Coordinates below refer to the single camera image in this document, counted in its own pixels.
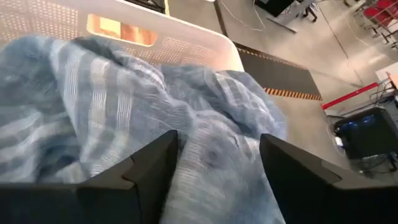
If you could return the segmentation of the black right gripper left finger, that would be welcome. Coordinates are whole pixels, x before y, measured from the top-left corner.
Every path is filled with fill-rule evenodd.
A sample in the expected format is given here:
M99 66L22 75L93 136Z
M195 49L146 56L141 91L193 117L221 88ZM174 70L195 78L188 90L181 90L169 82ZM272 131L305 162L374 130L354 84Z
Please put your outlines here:
M1 224L158 223L178 150L171 130L79 184L2 184Z

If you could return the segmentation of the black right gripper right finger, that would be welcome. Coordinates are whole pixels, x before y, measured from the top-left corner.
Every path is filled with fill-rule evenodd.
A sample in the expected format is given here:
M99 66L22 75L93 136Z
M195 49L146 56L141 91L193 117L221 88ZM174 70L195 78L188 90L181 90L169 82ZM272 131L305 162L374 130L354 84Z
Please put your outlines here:
M262 134L262 165L286 223L397 223L397 186Z

